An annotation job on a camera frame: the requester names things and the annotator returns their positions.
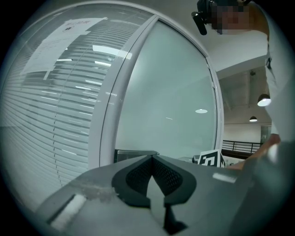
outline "frosted glass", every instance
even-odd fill
[[[181,34],[156,23],[132,72],[116,149],[193,157],[215,146],[215,94],[207,62]],[[195,111],[206,109],[199,114]]]

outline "paper notice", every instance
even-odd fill
[[[80,35],[89,33],[89,31],[86,31],[87,29],[104,19],[107,18],[84,18],[66,21],[42,41],[20,74],[52,71],[56,60],[60,58],[65,49]]]

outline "horizontal blinds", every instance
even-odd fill
[[[13,187],[31,210],[88,169],[93,109],[116,57],[94,51],[93,45],[121,50],[149,18],[148,14],[122,6],[104,6],[97,11],[109,12],[108,19],[70,44],[60,59],[71,60],[57,61],[47,77],[46,71],[20,75],[44,39],[41,35],[49,35],[75,14],[79,14],[78,18],[94,17],[89,16],[94,13],[93,7],[73,8],[36,32],[15,59],[2,90],[1,121],[7,126],[1,134],[5,168]],[[132,19],[138,20],[138,14],[141,24],[130,24]]]

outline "black railing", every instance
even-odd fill
[[[261,145],[262,143],[260,142],[236,142],[223,140],[222,149],[244,153],[255,153]]]

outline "metal railing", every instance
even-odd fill
[[[244,153],[255,153],[261,145],[262,143],[260,142],[236,142],[223,140],[222,149]]]

